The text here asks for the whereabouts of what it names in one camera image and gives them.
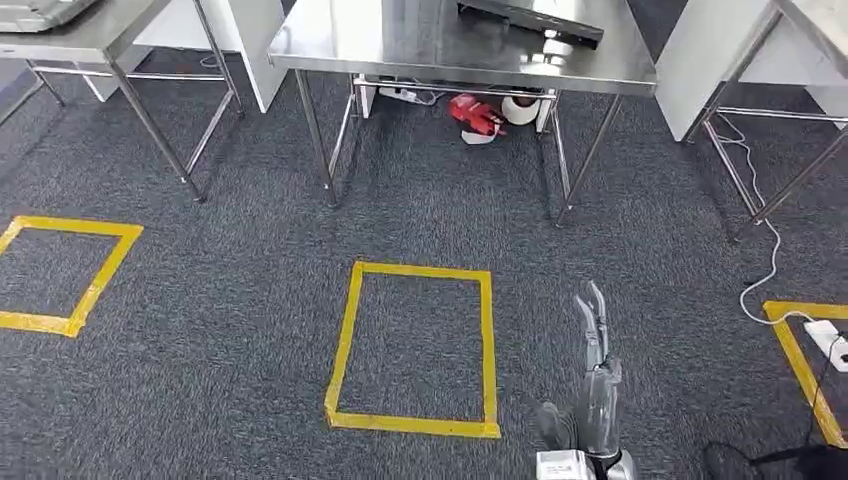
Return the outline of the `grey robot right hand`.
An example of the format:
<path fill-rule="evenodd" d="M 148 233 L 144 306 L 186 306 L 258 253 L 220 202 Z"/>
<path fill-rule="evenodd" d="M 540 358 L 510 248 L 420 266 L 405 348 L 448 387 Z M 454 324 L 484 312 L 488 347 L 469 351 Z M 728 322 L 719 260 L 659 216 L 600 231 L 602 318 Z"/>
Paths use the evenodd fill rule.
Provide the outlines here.
<path fill-rule="evenodd" d="M 567 409 L 545 402 L 537 411 L 541 436 L 550 450 L 579 449 L 599 459 L 620 454 L 618 385 L 622 366 L 609 350 L 607 308 L 597 284 L 587 282 L 588 300 L 574 297 L 585 321 L 586 371 L 578 404 Z"/>

